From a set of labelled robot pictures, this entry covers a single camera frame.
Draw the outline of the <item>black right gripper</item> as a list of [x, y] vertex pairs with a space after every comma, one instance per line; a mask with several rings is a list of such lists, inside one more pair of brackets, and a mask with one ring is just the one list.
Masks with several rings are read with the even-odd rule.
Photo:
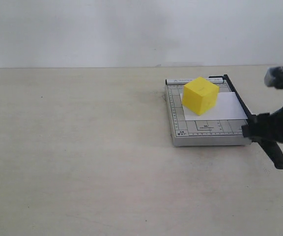
[[272, 114], [265, 113], [255, 117], [255, 121], [242, 126], [243, 136], [258, 138], [283, 144], [283, 106]]

